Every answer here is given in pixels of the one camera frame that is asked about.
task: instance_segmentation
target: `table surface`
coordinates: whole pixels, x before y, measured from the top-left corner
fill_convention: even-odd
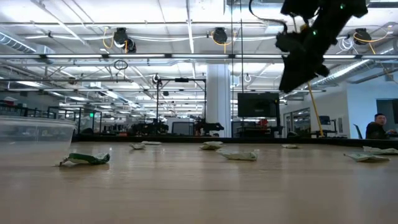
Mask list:
[[[226,144],[258,161],[228,161],[201,144],[131,151],[128,143],[74,143],[111,154],[102,166],[54,167],[67,153],[0,149],[2,223],[397,223],[398,157],[355,163],[359,148]]]

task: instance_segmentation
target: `trash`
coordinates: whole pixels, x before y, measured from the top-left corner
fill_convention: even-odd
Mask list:
[[[201,149],[203,150],[217,150],[217,149],[221,149],[223,142],[217,142],[217,141],[213,141],[213,142],[204,142],[202,146],[200,146]]]
[[[293,144],[284,144],[282,145],[285,149],[298,149],[299,147]]]
[[[232,160],[242,160],[242,161],[256,161],[257,160],[257,153],[255,152],[231,152],[227,150],[217,150],[222,156],[227,159]]]
[[[374,155],[398,155],[398,150],[393,148],[379,149],[379,148],[364,146],[363,151],[370,152]]]
[[[79,154],[79,153],[70,153],[68,157],[64,158],[62,162],[59,163],[59,166],[70,161],[75,164],[91,164],[91,165],[100,165],[109,162],[111,156],[109,153],[101,153],[95,156]]]
[[[161,142],[150,142],[150,141],[142,141],[141,143],[145,144],[145,145],[154,145],[154,146],[158,146],[158,145],[162,144]]]
[[[143,143],[131,144],[130,146],[135,150],[145,149],[145,144]]]
[[[344,154],[344,156],[348,156],[352,158],[356,162],[384,162],[384,161],[390,161],[389,158],[381,157],[381,156],[375,156],[375,155],[370,155],[370,154]]]

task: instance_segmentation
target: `column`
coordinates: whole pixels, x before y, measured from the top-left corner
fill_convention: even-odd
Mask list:
[[[220,123],[224,131],[213,131],[221,138],[231,137],[231,83],[228,64],[207,65],[207,104],[206,121],[208,123]]]

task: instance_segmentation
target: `plastic container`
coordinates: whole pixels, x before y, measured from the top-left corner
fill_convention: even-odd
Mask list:
[[[64,151],[74,129],[71,121],[0,116],[0,152]]]

